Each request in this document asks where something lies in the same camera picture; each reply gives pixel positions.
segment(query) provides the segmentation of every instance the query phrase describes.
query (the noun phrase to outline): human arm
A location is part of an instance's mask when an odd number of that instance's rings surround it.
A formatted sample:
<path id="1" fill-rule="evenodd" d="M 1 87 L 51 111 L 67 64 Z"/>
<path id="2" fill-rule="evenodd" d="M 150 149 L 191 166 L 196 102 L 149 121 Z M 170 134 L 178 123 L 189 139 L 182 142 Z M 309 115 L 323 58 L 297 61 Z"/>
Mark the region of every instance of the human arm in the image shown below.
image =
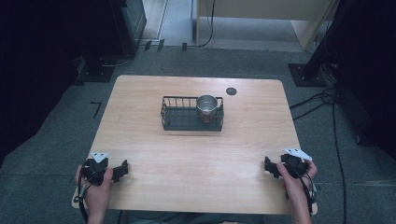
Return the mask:
<path id="1" fill-rule="evenodd" d="M 318 172 L 318 168 L 312 161 L 305 162 L 308 164 L 307 174 L 313 179 Z M 312 223 L 308 211 L 308 202 L 301 181 L 293 178 L 281 162 L 277 163 L 276 167 L 285 182 L 286 192 L 289 196 L 288 205 L 292 223 Z M 303 181 L 309 189 L 311 183 L 308 176 L 306 175 L 305 177 L 303 177 Z"/>
<path id="2" fill-rule="evenodd" d="M 78 167 L 76 172 L 76 183 L 81 170 L 81 165 Z M 107 168 L 102 185 L 94 186 L 84 178 L 81 178 L 81 186 L 84 184 L 87 186 L 87 190 L 84 195 L 85 203 L 89 209 L 88 223 L 89 224 L 103 224 L 105 223 L 106 211 L 110 201 L 110 183 L 113 177 L 113 168 Z"/>

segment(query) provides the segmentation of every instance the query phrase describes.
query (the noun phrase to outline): silver cup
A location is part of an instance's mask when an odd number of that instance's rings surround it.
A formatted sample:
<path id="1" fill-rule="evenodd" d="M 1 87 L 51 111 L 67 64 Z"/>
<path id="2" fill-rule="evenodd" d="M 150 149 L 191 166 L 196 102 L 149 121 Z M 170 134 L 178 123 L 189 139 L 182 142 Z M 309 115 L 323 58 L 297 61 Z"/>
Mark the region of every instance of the silver cup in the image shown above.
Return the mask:
<path id="1" fill-rule="evenodd" d="M 216 114 L 218 99 L 211 95 L 202 95 L 197 99 L 198 114 L 202 117 L 203 122 L 210 122 L 211 117 Z"/>

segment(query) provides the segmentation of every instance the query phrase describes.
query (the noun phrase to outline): gray carpet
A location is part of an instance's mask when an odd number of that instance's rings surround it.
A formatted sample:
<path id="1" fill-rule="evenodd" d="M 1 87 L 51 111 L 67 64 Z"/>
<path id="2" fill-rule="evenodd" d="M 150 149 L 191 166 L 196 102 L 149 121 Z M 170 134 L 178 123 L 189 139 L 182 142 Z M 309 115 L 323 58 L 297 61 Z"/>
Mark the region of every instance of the gray carpet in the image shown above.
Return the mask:
<path id="1" fill-rule="evenodd" d="M 290 105 L 324 88 L 294 86 L 288 63 L 306 63 L 309 53 L 165 48 L 140 49 L 117 67 L 109 83 L 70 87 L 39 133 L 10 153 L 0 171 L 0 223 L 83 223 L 71 206 L 69 184 L 85 161 L 106 103 L 119 75 L 275 78 L 283 82 Z M 97 105 L 103 103 L 96 118 Z M 292 110 L 294 117 L 320 102 Z M 347 223 L 396 223 L 396 161 L 376 147 L 355 144 L 343 107 L 335 107 L 341 161 L 346 177 Z M 324 106 L 295 121 L 302 149 L 314 158 L 319 173 L 318 214 L 314 223 L 343 222 L 343 187 L 332 135 L 332 107 Z M 110 211 L 107 223 L 117 222 Z M 287 216 L 265 216 L 265 223 L 288 223 Z"/>

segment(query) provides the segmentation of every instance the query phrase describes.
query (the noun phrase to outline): light wood surface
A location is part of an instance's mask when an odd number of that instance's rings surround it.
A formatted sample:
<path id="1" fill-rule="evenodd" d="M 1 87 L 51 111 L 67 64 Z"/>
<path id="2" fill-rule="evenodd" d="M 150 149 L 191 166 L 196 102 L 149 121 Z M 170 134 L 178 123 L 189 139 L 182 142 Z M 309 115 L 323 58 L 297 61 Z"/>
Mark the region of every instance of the light wood surface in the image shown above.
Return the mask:
<path id="1" fill-rule="evenodd" d="M 197 1 L 196 45 L 200 45 L 200 17 L 210 17 L 212 1 Z M 292 27 L 303 50 L 314 38 L 319 26 L 336 0 L 216 0 L 215 17 L 293 21 Z"/>
<path id="2" fill-rule="evenodd" d="M 224 98 L 221 132 L 163 130 L 163 96 L 204 94 Z M 299 142 L 278 80 L 120 76 L 92 151 L 109 152 L 110 167 L 129 162 L 112 209 L 287 214 L 282 181 L 262 162 L 284 147 Z"/>

